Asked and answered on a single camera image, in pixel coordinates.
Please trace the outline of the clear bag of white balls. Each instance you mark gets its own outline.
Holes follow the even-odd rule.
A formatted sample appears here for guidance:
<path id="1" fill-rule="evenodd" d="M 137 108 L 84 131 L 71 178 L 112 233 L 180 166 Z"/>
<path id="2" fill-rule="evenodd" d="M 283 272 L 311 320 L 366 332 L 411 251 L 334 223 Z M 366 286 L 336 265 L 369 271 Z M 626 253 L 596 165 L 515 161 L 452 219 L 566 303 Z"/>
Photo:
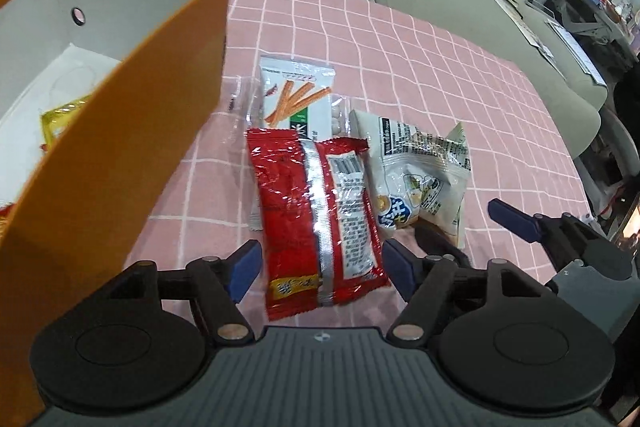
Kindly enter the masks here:
<path id="1" fill-rule="evenodd" d="M 222 144 L 244 154 L 250 128 L 291 129 L 314 141 L 348 135 L 350 102 L 331 87 L 329 77 L 272 72 L 265 78 L 224 80 L 217 110 L 230 119 L 230 128 L 221 133 Z"/>

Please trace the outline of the orange cardboard box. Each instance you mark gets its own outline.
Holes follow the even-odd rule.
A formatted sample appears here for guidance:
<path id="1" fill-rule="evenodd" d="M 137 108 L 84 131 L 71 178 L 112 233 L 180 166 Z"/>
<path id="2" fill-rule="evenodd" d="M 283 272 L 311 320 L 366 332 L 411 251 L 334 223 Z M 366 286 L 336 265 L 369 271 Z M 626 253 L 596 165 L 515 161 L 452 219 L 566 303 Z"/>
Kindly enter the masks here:
<path id="1" fill-rule="evenodd" d="M 1 421 L 36 335 L 114 277 L 220 98 L 229 0 L 1 0 Z M 90 95 L 47 152 L 40 116 Z"/>

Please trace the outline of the orange red chip bag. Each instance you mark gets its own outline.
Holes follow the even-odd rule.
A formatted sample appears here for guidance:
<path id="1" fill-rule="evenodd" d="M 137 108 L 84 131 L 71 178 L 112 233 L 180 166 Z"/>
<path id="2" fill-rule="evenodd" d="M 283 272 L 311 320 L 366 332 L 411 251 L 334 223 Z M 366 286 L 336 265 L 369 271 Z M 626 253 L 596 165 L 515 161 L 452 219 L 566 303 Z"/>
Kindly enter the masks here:
<path id="1" fill-rule="evenodd" d="M 9 217 L 13 209 L 13 204 L 8 204 L 0 207 L 0 237 L 6 231 L 6 226 L 9 222 Z"/>

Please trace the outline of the white breadstick snack packet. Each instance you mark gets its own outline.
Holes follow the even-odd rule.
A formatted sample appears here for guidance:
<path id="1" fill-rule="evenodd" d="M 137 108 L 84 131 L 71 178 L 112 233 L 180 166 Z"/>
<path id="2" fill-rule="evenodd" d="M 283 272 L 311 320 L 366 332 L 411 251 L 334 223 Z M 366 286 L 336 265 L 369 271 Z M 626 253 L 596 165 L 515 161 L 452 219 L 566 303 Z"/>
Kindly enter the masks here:
<path id="1" fill-rule="evenodd" d="M 301 138 L 314 141 L 337 134 L 332 67 L 263 56 L 259 69 L 263 128 L 294 130 Z"/>

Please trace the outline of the pink checkered tablecloth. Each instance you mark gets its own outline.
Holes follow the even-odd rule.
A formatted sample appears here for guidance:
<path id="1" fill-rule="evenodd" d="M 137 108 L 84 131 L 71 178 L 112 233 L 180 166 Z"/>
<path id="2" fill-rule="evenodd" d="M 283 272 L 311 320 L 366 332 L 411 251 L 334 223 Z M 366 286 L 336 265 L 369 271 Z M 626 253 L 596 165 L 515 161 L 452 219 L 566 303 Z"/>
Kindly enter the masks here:
<path id="1" fill-rule="evenodd" d="M 230 0 L 218 107 L 178 165 L 131 251 L 160 269 L 223 256 L 254 237 L 255 184 L 247 157 L 248 111 L 265 55 L 335 70 L 333 91 L 352 108 L 437 135 L 462 126 L 471 150 L 464 248 L 474 265 L 511 260 L 538 281 L 554 269 L 537 244 L 492 222 L 500 198 L 556 217 L 588 210 L 582 182 L 528 78 L 458 36 L 366 0 Z"/>

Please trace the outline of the white beige snack bag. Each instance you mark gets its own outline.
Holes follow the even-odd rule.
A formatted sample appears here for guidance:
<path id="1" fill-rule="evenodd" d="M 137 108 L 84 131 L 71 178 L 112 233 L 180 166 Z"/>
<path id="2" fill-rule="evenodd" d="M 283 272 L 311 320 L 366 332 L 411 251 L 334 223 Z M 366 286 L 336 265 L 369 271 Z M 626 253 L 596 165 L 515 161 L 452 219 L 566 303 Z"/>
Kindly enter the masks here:
<path id="1" fill-rule="evenodd" d="M 472 172 L 462 124 L 439 136 L 358 109 L 350 112 L 349 124 L 354 138 L 368 142 L 369 191 L 383 234 L 422 220 L 462 246 L 462 206 Z"/>

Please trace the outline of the magazines on sofa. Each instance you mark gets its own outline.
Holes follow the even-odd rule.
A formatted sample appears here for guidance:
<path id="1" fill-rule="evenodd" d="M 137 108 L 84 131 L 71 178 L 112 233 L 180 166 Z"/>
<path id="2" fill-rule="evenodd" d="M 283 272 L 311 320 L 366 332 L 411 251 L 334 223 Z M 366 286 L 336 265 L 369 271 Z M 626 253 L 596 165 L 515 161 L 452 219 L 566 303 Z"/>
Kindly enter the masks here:
<path id="1" fill-rule="evenodd" d="M 606 89 L 596 65 L 576 39 L 535 0 L 494 0 L 525 41 L 556 70 L 566 83 L 584 82 Z"/>

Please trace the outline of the yellow white Ameri candy bag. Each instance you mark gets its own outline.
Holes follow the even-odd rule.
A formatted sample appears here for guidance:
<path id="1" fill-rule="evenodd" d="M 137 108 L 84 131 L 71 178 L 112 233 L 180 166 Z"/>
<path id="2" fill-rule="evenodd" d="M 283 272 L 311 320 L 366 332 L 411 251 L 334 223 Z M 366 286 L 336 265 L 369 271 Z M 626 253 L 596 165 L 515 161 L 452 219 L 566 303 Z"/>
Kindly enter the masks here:
<path id="1" fill-rule="evenodd" d="M 40 148 L 43 152 L 49 150 L 89 100 L 90 95 L 86 95 L 77 100 L 49 109 L 40 116 L 43 136 L 43 143 L 40 145 Z"/>

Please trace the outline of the red snack bag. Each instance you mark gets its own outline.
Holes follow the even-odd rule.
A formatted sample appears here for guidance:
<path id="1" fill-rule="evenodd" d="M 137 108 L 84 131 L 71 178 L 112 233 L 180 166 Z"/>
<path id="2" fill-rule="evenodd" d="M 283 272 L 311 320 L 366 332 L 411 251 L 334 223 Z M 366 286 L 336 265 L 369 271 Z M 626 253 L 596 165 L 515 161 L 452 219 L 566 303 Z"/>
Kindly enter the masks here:
<path id="1" fill-rule="evenodd" d="M 344 306 L 388 283 L 364 160 L 366 140 L 247 131 L 266 241 L 272 321 Z"/>

